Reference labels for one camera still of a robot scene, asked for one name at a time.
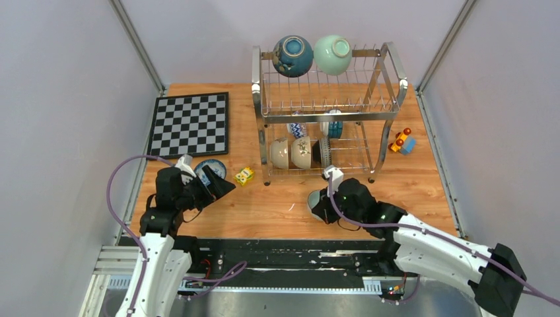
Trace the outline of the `pale green striped bowl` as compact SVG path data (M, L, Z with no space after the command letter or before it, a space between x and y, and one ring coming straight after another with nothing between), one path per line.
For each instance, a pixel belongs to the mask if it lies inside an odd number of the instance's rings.
M322 196L320 190L314 190L308 195L307 207L311 216L323 223L326 222L324 206L322 204Z

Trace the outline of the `white blue floral bowl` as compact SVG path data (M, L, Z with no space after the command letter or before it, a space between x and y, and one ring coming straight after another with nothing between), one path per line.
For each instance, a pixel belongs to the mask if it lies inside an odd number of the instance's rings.
M199 176L199 178L205 184L208 184L210 180L208 179L207 175L203 171L204 166L208 166L216 175L225 179L227 175L226 166L217 159L207 159L200 162L194 169L194 172Z

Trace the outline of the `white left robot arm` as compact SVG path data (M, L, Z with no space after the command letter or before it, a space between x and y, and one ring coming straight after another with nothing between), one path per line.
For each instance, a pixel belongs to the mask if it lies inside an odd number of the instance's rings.
M201 267L198 239L178 233L183 213L202 211L236 187L208 166L203 173L209 184L189 166L159 170L156 192L140 220L140 250L117 316L168 316L185 274Z

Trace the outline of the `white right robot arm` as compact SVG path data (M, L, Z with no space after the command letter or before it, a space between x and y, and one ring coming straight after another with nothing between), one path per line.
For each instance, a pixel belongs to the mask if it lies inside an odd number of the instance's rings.
M328 182L310 195L312 214L330 224L340 219L383 241L377 266L428 277L465 293L494 316L513 316L527 280L514 251L504 244L468 242L428 225L405 209L378 201L357 179Z

